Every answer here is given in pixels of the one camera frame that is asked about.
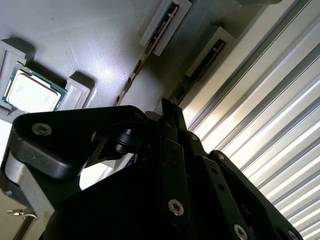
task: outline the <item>screw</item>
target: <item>screw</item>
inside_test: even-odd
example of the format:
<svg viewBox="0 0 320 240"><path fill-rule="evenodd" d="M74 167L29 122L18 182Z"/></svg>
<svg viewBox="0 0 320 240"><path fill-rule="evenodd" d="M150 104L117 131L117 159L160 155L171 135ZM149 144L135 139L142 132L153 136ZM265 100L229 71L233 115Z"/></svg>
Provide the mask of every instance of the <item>screw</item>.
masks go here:
<svg viewBox="0 0 320 240"><path fill-rule="evenodd" d="M170 212L172 212L177 217L180 217L180 216L182 216L184 214L184 207L176 199L171 199L168 202L168 207L169 207Z"/></svg>
<svg viewBox="0 0 320 240"><path fill-rule="evenodd" d="M238 236L239 239L241 239L241 240L247 240L248 239L246 231L240 225L235 224L233 229L234 229L234 232Z"/></svg>
<svg viewBox="0 0 320 240"><path fill-rule="evenodd" d="M165 123L165 125L167 125L168 127L170 127L170 128L172 127L171 124L170 124L170 122L164 121L164 123Z"/></svg>
<svg viewBox="0 0 320 240"><path fill-rule="evenodd" d="M220 160L222 160L222 161L225 160L225 157L221 153L217 153L217 155Z"/></svg>
<svg viewBox="0 0 320 240"><path fill-rule="evenodd" d="M298 237L292 231L289 230L288 233L290 234L293 240L298 240Z"/></svg>
<svg viewBox="0 0 320 240"><path fill-rule="evenodd" d="M144 116L140 112L135 112L134 115L140 119L144 118Z"/></svg>
<svg viewBox="0 0 320 240"><path fill-rule="evenodd" d="M40 136L48 136L52 133L52 128L45 123L36 123L31 129L35 134Z"/></svg>
<svg viewBox="0 0 320 240"><path fill-rule="evenodd" d="M10 191L10 190L9 191L5 191L4 194L7 195L7 196L10 196L12 194L12 191Z"/></svg>
<svg viewBox="0 0 320 240"><path fill-rule="evenodd" d="M198 140L197 136L194 135L193 133L192 133L192 139L193 139L193 140Z"/></svg>

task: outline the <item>silver screw head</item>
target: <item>silver screw head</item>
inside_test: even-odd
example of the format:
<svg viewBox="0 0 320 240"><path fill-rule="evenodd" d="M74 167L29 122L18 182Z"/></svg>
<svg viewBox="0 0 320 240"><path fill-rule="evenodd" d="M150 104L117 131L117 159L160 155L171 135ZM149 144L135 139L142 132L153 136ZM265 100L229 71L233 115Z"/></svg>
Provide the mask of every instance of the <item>silver screw head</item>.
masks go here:
<svg viewBox="0 0 320 240"><path fill-rule="evenodd" d="M192 139L193 139L193 140L198 140L197 136L194 135L193 133L192 133Z"/></svg>
<svg viewBox="0 0 320 240"><path fill-rule="evenodd" d="M289 230L288 233L293 240L298 240L298 237L292 231Z"/></svg>
<svg viewBox="0 0 320 240"><path fill-rule="evenodd" d="M36 123L31 129L35 134L40 136L48 136L52 133L52 128L45 123Z"/></svg>
<svg viewBox="0 0 320 240"><path fill-rule="evenodd" d="M184 207L176 199L171 199L168 202L168 207L169 207L170 212L172 212L177 217L180 217L180 216L182 216L184 214Z"/></svg>
<svg viewBox="0 0 320 240"><path fill-rule="evenodd" d="M217 155L220 160L225 160L225 157L221 153L217 153Z"/></svg>
<svg viewBox="0 0 320 240"><path fill-rule="evenodd" d="M233 229L234 229L234 232L238 236L239 239L241 239L241 240L247 240L248 239L248 235L247 235L246 231L242 228L242 226L240 226L238 224L235 224Z"/></svg>

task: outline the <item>corrugated metal panel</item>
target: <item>corrugated metal panel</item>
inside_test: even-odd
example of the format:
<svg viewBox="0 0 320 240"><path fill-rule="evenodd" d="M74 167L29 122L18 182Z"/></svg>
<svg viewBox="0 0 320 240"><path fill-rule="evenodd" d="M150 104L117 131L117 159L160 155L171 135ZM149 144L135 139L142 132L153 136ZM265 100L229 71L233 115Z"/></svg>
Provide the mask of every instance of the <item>corrugated metal panel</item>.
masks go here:
<svg viewBox="0 0 320 240"><path fill-rule="evenodd" d="M186 105L186 121L205 150L229 156L305 240L319 239L320 1L295 2L259 46L217 79L224 83L209 101Z"/></svg>

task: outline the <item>textured gray surface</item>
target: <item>textured gray surface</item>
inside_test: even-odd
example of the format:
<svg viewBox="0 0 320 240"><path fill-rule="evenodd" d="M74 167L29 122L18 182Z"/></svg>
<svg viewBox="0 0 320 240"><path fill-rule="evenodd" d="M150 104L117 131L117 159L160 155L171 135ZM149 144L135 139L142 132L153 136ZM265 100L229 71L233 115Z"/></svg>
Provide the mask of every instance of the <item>textured gray surface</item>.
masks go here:
<svg viewBox="0 0 320 240"><path fill-rule="evenodd" d="M66 82L75 71L88 76L96 93L87 106L111 106L144 51L139 41L160 3L0 0L0 39L16 36L32 44L34 64L48 70L41 74L52 81ZM122 104L153 110L190 67L190 50L209 25L223 24L238 37L260 8L242 7L236 0L194 0L161 56L150 57Z"/></svg>

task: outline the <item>processor chip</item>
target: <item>processor chip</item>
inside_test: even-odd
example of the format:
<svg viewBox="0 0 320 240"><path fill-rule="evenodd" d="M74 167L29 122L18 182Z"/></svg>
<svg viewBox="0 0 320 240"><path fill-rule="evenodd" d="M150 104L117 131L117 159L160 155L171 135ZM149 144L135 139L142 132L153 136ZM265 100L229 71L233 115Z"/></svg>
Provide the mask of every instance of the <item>processor chip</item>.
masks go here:
<svg viewBox="0 0 320 240"><path fill-rule="evenodd" d="M17 63L2 101L26 113L56 110L66 90L40 77Z"/></svg>

